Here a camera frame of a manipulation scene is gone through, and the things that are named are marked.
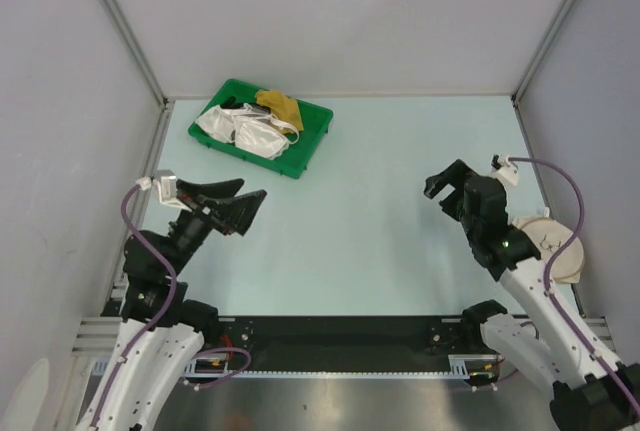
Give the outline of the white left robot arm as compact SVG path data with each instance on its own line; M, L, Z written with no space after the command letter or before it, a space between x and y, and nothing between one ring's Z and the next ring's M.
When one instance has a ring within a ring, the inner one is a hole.
M196 184L172 172L137 179L120 213L130 236L123 257L128 285L116 341L97 391L76 424L78 430L151 430L178 382L194 391L248 370L249 351L223 338L218 310L186 297L179 274L212 232L247 233L267 197L242 192L244 181ZM165 234L139 229L128 206L152 191L178 210Z

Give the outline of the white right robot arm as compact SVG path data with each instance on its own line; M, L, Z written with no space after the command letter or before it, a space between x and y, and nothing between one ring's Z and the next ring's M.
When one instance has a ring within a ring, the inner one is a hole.
M464 231L476 262L525 311L522 326L494 300L462 314L461 339L473 352L488 348L510 362L541 391L560 430L623 430L639 422L639 366L627 365L606 346L558 292L556 257L539 247L507 213L507 184L519 180L520 158L496 155L481 175L456 160L425 180L435 198L445 187L442 211Z

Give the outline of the yellow bra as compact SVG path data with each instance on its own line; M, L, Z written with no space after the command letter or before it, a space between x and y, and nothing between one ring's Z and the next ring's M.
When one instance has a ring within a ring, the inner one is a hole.
M281 121L284 121L298 131L304 130L303 120L298 101L277 89L261 89L255 94L256 103L268 107Z

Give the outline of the beige mesh laundry bag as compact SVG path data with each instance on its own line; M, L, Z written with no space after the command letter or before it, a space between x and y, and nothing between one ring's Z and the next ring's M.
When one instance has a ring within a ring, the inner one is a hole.
M548 215L519 215L511 224L523 231L536 245L547 263L571 238L573 231ZM551 277L562 284L577 284L585 265L582 242L576 238L552 265Z

